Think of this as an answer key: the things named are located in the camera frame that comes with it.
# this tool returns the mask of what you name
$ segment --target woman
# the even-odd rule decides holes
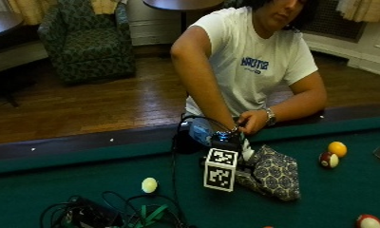
[[[319,111],[326,91],[297,30],[313,19],[317,0],[246,0],[242,4],[190,25],[170,56],[189,94],[188,114],[250,135],[266,125]],[[293,96],[268,107],[266,96],[281,82]],[[212,128],[220,130],[194,121],[189,133],[208,144]]]

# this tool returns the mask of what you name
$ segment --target armchair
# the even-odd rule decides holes
[[[80,84],[136,72],[125,5],[96,15],[89,0],[57,0],[37,27],[37,36],[61,81]]]
[[[222,9],[226,8],[238,8],[241,6],[241,0],[224,0]]]

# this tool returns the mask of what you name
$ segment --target white cue ball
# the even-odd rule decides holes
[[[154,192],[157,188],[157,182],[153,178],[146,178],[141,181],[141,191],[145,193]]]

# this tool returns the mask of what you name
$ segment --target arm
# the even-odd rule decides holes
[[[290,121],[318,112],[326,103],[326,90],[315,71],[290,85],[293,96],[282,103],[270,107],[277,122]],[[266,125],[266,112],[264,110],[245,111],[240,115],[238,123],[244,134],[254,134]]]
[[[232,129],[236,124],[208,61],[210,54],[212,44],[205,30],[201,27],[188,28],[172,46],[172,63],[181,83],[204,116],[214,119]]]

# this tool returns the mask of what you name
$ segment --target wooden table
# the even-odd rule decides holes
[[[181,12],[181,33],[186,30],[186,12],[213,10],[222,2],[222,0],[142,0],[149,8]]]
[[[11,32],[21,25],[21,23],[23,23],[23,17],[20,14],[13,12],[0,11],[0,35]],[[1,83],[0,83],[0,95],[5,97],[12,106],[17,107],[17,103],[15,102],[13,97],[11,93],[7,91],[7,89],[3,87]]]

